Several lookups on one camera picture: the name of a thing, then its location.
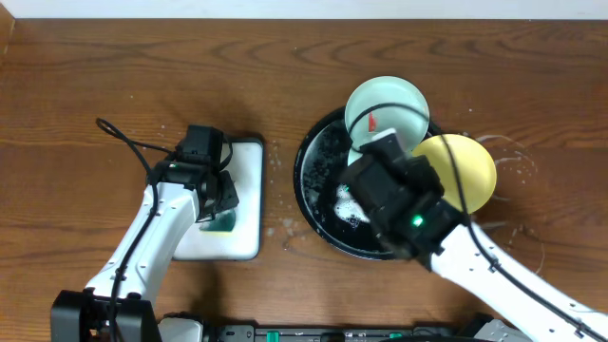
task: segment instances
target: green led light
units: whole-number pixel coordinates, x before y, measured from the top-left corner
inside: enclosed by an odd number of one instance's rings
[[[420,225],[425,221],[424,218],[422,218],[420,215],[416,215],[414,217],[414,219],[411,221],[411,224],[415,225],[416,227],[420,227]]]

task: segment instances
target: wire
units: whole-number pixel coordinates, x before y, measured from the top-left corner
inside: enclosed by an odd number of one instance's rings
[[[112,123],[109,123],[108,121],[106,121],[104,119],[97,118],[97,120],[95,121],[95,124],[97,124],[97,126],[100,127],[103,130],[103,132],[111,135],[112,137],[114,137],[116,139],[120,139],[127,144],[129,144],[129,142],[131,142],[132,144],[137,145],[137,146],[151,148],[151,149],[155,149],[155,150],[166,152],[166,153],[173,153],[173,151],[171,151],[168,148],[160,147],[160,146],[157,146],[157,145],[151,144],[151,143],[137,142],[137,141],[128,139],[125,136],[125,134],[123,134],[123,132],[118,130],[114,125],[112,125]]]
[[[157,150],[167,152],[167,153],[172,153],[172,151],[170,151],[166,148],[163,148],[163,147],[158,147],[153,144],[132,141],[132,140],[128,139],[125,136],[125,134],[123,134],[123,132],[121,132],[118,128],[116,128],[112,123],[109,123],[108,121],[106,121],[104,119],[98,118],[95,121],[95,123],[103,130],[103,132],[111,135],[114,138],[122,140],[129,146],[129,148],[131,148],[131,150],[133,151],[133,153],[135,153],[137,158],[142,163],[143,168],[145,169],[145,173],[147,174],[148,179],[150,181],[150,185],[152,186],[152,194],[153,194],[152,208],[150,208],[150,213],[149,213],[147,219],[145,220],[145,222],[143,223],[142,229],[140,229],[138,234],[133,239],[133,242],[131,242],[131,245],[126,250],[126,253],[124,254],[124,257],[123,257],[123,261],[121,261],[121,264],[116,269],[116,274],[114,275],[114,283],[112,284],[112,292],[110,295],[110,306],[109,306],[108,315],[109,315],[109,326],[110,326],[110,340],[112,342],[118,342],[117,324],[116,324],[116,302],[118,300],[118,291],[121,287],[121,281],[123,280],[123,277],[124,277],[124,271],[126,271],[126,265],[129,261],[129,259],[131,258],[131,255],[133,254],[133,252],[135,251],[135,248],[137,247],[138,243],[140,242],[143,235],[145,234],[145,231],[147,230],[148,226],[152,222],[152,219],[154,219],[154,217],[156,216],[156,213],[157,213],[158,207],[159,207],[159,190],[157,188],[158,180],[156,180],[154,177],[152,177],[152,169],[150,168],[150,165],[143,157],[142,153],[137,149],[136,145],[142,146],[142,147],[147,147],[147,148],[152,148],[152,149],[157,149]]]
[[[413,112],[414,114],[416,114],[416,115],[424,118],[427,122],[429,122],[429,118],[428,118],[427,115],[425,115],[419,109],[414,108],[414,107],[412,107],[410,105],[407,105],[407,104],[396,104],[396,103],[377,104],[377,105],[373,105],[370,108],[368,108],[368,109],[364,110],[363,112],[361,112],[361,114],[359,114],[354,119],[354,121],[352,121],[350,129],[347,129],[347,132],[348,132],[349,136],[351,135],[351,132],[352,132],[352,129],[354,128],[354,126],[361,119],[363,119],[363,117],[365,117],[366,115],[372,113],[372,111],[374,111],[374,110],[378,110],[380,108],[385,108],[385,107],[399,107],[399,108],[407,109],[407,110]],[[526,295],[528,295],[529,297],[531,297],[532,299],[534,299],[535,301],[537,301],[539,304],[543,305],[543,307],[545,309],[549,310],[551,313],[553,313],[553,314],[559,316],[560,318],[562,318],[563,320],[565,320],[568,324],[570,324],[570,325],[574,326],[575,328],[577,328],[577,332],[586,333],[587,335],[589,335],[589,337],[591,337],[591,338],[593,338],[593,339],[595,339],[597,341],[607,342],[608,340],[606,340],[606,338],[604,338],[601,334],[595,332],[593,329],[591,329],[586,324],[584,324],[584,323],[578,321],[577,319],[571,317],[568,313],[563,312],[562,310],[560,310],[560,308],[556,307],[555,305],[553,305],[552,303],[550,303],[549,301],[547,301],[546,299],[544,299],[540,295],[538,295],[535,292],[533,292],[532,290],[530,290],[527,286],[523,285],[516,277],[514,277],[513,275],[511,275],[509,272],[507,272],[501,266],[499,260],[495,256],[491,256],[490,253],[485,250],[484,246],[482,246],[481,242],[477,239],[477,235],[475,234],[475,231],[473,230],[473,227],[471,225],[470,215],[469,215],[469,213],[468,213],[468,211],[466,209],[465,191],[463,189],[463,184],[462,184],[462,181],[461,181],[461,178],[460,178],[460,172],[458,171],[458,166],[456,165],[456,160],[455,160],[454,155],[452,153],[452,149],[449,146],[449,144],[447,143],[446,137],[444,137],[443,134],[439,134],[439,137],[442,140],[442,143],[444,144],[444,146],[446,147],[447,153],[449,155],[449,161],[451,163],[452,170],[454,171],[454,178],[456,180],[456,185],[458,187],[458,197],[460,198],[460,203],[461,203],[461,206],[463,208],[462,211],[463,211],[463,216],[464,216],[464,220],[465,220],[465,226],[468,229],[469,234],[471,235],[471,239],[473,240],[473,243],[475,244],[475,246],[477,247],[477,249],[480,250],[480,252],[485,257],[485,259],[487,260],[487,262],[489,262],[489,264],[490,264],[490,270],[494,269],[494,270],[498,271],[507,280],[509,280],[515,287],[517,287],[523,293],[525,293]]]
[[[230,138],[228,138],[225,134],[223,136],[224,136],[224,141],[228,144],[229,151],[228,151],[228,156],[226,156],[226,158],[224,158],[224,160],[221,161],[221,163],[219,164],[219,171],[225,169],[226,166],[228,166],[228,164],[232,160],[232,153],[233,153],[232,140],[230,140]]]

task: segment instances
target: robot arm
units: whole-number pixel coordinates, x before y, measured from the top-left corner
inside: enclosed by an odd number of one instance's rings
[[[442,200],[444,189],[426,157],[409,158],[394,130],[376,135],[361,146],[361,152],[363,157],[346,169],[341,180],[369,217],[376,238],[396,257],[417,259],[467,289],[535,341],[606,341],[608,316],[531,273],[473,223],[472,233],[484,248],[480,251],[464,226],[467,219]],[[491,265],[484,253],[500,266]],[[499,267],[523,287],[506,278]],[[524,289],[557,310],[549,310]]]
[[[159,161],[147,175],[149,185],[140,210],[114,255],[84,291],[61,291],[55,299],[51,341],[88,341],[92,332],[103,331],[109,325],[118,327],[117,338],[121,341],[200,342],[199,322],[172,318],[157,325],[152,307],[188,228],[197,220],[213,219],[215,214],[238,205],[230,174],[222,171],[232,157],[229,142],[228,157],[219,160],[224,142],[226,137],[212,127],[188,127],[176,151]],[[158,206],[155,217],[148,220],[155,200],[154,186],[158,190]],[[126,257],[129,249],[132,254]],[[117,270],[123,263],[123,276],[117,280]],[[112,288],[117,285],[114,300]],[[109,308],[114,308],[114,304],[118,310],[112,312]]]
[[[160,182],[157,188],[160,199],[158,213],[128,260],[118,294],[118,298],[127,298],[129,294],[138,296],[149,300],[153,306],[171,257],[181,237],[197,220],[200,211],[195,190],[170,182]],[[116,269],[149,215],[152,199],[152,185],[148,185],[143,193],[140,211],[116,252],[103,269],[86,284],[86,288],[91,289],[94,295],[110,297]]]
[[[601,336],[608,336],[608,317],[605,314],[578,303],[530,272],[501,250],[477,224],[473,223],[473,229],[485,249],[528,289]],[[464,225],[457,226],[441,242],[441,246],[444,251],[440,255],[433,254],[430,258],[432,272],[478,296],[535,341],[595,340],[533,300],[502,274],[492,270]]]

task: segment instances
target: green connector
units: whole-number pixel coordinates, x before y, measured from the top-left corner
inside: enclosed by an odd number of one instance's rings
[[[278,342],[278,332],[267,332],[266,342]]]

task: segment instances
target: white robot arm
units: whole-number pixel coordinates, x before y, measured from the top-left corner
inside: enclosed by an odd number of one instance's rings
[[[576,318],[595,331],[605,341],[608,336],[608,316],[596,312],[568,297],[538,275],[533,274],[500,249],[479,226],[473,223],[475,235],[487,251],[496,257],[504,269],[523,285],[561,311]],[[504,318],[534,341],[595,341],[577,327],[552,313],[503,275],[492,270],[481,255],[467,227],[457,226],[442,242],[444,251],[431,256],[431,270],[472,294],[478,296]],[[500,340],[506,336],[496,336]]]
[[[197,192],[183,187],[182,184],[159,182],[159,209],[150,223],[145,235],[128,260],[118,298],[129,294],[140,299],[156,301],[162,279],[169,263],[185,232],[199,217],[199,198]],[[116,269],[124,258],[126,249],[142,229],[152,205],[152,185],[143,193],[140,211],[131,223],[116,252],[103,269],[87,284],[94,295],[110,297]]]

